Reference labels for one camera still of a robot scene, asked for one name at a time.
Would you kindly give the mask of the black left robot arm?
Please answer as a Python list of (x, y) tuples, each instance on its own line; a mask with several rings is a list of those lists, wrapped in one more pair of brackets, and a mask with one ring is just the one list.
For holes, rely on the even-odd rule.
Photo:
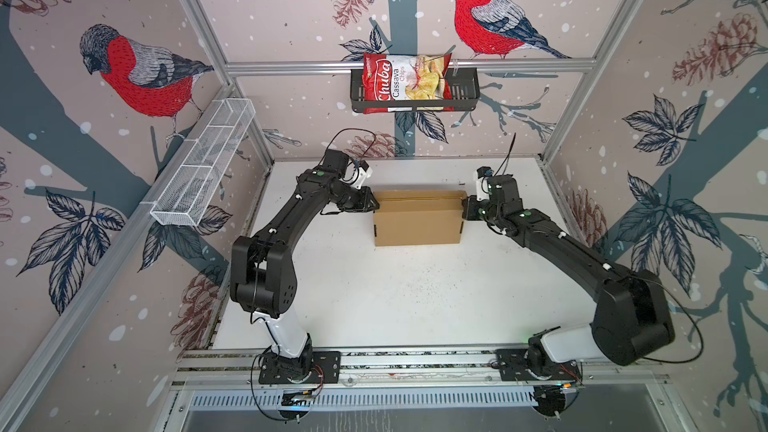
[(230, 299), (253, 319), (265, 321), (272, 353), (299, 360), (311, 353), (310, 335), (291, 311), (298, 279), (293, 252), (303, 233), (329, 204), (341, 213), (368, 213), (379, 203), (364, 182), (371, 167), (339, 150), (296, 177), (293, 192), (277, 214), (253, 236), (232, 246)]

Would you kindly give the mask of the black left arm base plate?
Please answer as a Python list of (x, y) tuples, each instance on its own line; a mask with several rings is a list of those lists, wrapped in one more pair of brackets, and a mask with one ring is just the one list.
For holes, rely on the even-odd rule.
[(341, 368), (339, 351), (314, 351), (297, 358), (267, 350), (255, 362), (260, 385), (336, 384)]

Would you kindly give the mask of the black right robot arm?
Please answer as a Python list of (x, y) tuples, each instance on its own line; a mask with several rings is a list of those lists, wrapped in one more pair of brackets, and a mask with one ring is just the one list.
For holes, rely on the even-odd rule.
[(476, 193), (462, 202), (463, 218), (482, 221), (492, 232), (547, 259), (596, 304), (589, 324), (555, 327), (529, 339), (531, 372), (597, 358), (627, 366), (675, 340), (665, 291), (653, 274), (606, 260), (548, 215), (526, 208), (513, 176), (495, 175), (484, 166), (477, 169), (475, 183)]

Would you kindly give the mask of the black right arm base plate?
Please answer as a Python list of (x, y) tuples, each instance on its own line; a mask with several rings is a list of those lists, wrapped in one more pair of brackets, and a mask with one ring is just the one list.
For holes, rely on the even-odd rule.
[(582, 380), (576, 362), (555, 363), (537, 348), (498, 349), (490, 365), (500, 373), (504, 382)]

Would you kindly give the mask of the brown cardboard paper box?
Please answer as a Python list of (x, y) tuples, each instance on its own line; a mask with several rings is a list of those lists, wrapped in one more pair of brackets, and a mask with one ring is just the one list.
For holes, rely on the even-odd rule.
[(383, 190), (374, 197), (377, 247), (459, 244), (463, 231), (464, 191)]

